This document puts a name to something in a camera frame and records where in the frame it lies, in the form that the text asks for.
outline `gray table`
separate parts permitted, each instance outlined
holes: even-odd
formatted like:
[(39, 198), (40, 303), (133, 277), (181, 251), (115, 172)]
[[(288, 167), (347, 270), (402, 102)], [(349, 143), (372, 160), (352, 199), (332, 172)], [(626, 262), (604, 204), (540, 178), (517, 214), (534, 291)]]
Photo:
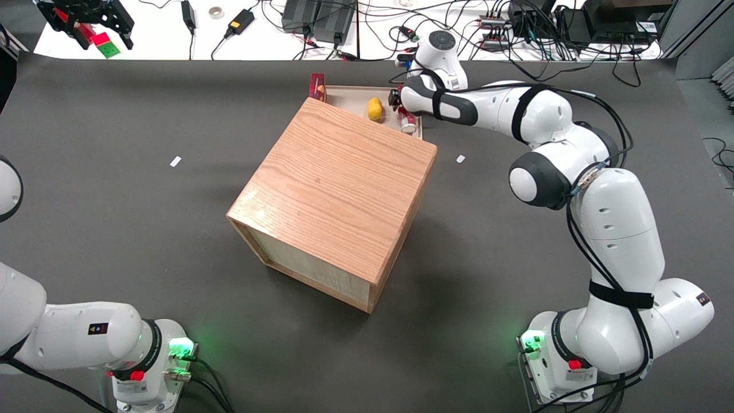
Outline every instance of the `gray table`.
[[(610, 65), (554, 84), (597, 93), (625, 119), (637, 143), (628, 167), (656, 213), (665, 276), (700, 285), (716, 317), (661, 357), (622, 411), (725, 412), (734, 401), (734, 209), (674, 66), (638, 66), (639, 89), (616, 82)], [(465, 67), (471, 85), (521, 79), (499, 62)], [(620, 69), (629, 76), (629, 66)], [(311, 72), (332, 85), (379, 86), (396, 69), (24, 56), (0, 116), (0, 152), (22, 172), (26, 197), (0, 228), (0, 260), (40, 281), (51, 303), (119, 301), (181, 322), (226, 377), (239, 412), (524, 412), (515, 335), (538, 312), (585, 305), (589, 266), (561, 212), (509, 191), (508, 167), (526, 150), (512, 138), (426, 122), (440, 149), (435, 170), (369, 317), (266, 269), (226, 221)], [(613, 131), (600, 109), (572, 103), (576, 119)], [(176, 156), (183, 160), (171, 168)], [(96, 392), (91, 373), (54, 375)], [(3, 412), (91, 412), (31, 378), (0, 381)], [(179, 412), (208, 409), (208, 396), (189, 386)]]

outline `wood grain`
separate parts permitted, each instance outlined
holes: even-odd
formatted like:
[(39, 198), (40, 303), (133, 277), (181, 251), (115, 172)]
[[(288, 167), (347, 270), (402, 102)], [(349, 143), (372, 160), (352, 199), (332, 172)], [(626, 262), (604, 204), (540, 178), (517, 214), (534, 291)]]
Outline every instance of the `wood grain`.
[(371, 310), (436, 153), (431, 143), (307, 99), (227, 216), (266, 264)]

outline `black power supply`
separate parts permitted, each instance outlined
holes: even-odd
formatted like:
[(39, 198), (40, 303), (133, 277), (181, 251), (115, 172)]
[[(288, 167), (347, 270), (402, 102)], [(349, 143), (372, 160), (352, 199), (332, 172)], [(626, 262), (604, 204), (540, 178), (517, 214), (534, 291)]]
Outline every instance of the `black power supply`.
[(242, 9), (242, 11), (239, 12), (239, 14), (227, 25), (225, 39), (234, 35), (241, 35), (253, 20), (255, 20), (255, 15), (253, 15), (253, 13), (248, 9)]
[(196, 30), (196, 17), (194, 16), (194, 9), (191, 7), (189, 0), (183, 0), (181, 2), (181, 16), (183, 22), (186, 24), (186, 28), (193, 35)]

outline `black plug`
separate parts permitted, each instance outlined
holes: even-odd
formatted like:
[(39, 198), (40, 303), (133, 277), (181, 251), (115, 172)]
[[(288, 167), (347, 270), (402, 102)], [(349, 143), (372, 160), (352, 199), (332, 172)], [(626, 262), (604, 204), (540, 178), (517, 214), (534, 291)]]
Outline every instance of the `black plug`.
[(400, 26), (400, 27), (398, 28), (398, 30), (400, 30), (400, 32), (401, 32), (401, 33), (402, 33), (402, 34), (403, 34), (403, 35), (404, 35), (405, 37), (407, 37), (407, 38), (411, 39), (411, 41), (414, 41), (414, 42), (417, 42), (417, 41), (418, 41), (418, 36), (417, 36), (417, 35), (415, 35), (415, 30), (411, 30), (411, 29), (408, 29), (408, 28), (407, 28), (407, 27), (405, 27), (405, 26)]
[(181, 16), (183, 17), (183, 22), (186, 24), (186, 28), (189, 29), (189, 32), (193, 36), (196, 30), (196, 17), (194, 16), (194, 9), (191, 7), (189, 0), (183, 0), (181, 2)]
[(233, 35), (241, 35), (242, 32), (255, 20), (255, 15), (248, 9), (242, 9), (239, 14), (232, 19), (227, 26), (227, 32), (225, 32), (225, 39), (232, 37)]

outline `green led light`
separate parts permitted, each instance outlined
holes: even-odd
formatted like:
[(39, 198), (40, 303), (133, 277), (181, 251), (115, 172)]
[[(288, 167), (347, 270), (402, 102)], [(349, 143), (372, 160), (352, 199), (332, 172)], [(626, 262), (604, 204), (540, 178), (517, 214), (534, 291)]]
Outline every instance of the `green led light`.
[(520, 338), (528, 351), (539, 351), (545, 341), (545, 333), (540, 330), (528, 330)]
[(168, 354), (175, 357), (191, 356), (194, 352), (194, 342), (188, 337), (171, 339), (168, 342)]

